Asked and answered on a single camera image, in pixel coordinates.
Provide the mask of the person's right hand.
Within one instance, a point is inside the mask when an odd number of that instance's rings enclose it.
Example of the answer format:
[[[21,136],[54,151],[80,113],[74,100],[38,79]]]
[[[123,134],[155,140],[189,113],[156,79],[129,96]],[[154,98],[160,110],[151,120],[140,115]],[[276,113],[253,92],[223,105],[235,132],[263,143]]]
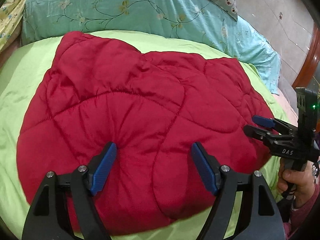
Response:
[[[301,208],[311,199],[315,192],[312,162],[308,161],[304,171],[287,170],[285,169],[285,159],[281,158],[277,190],[283,193],[287,190],[288,183],[296,185],[294,207],[297,209]]]

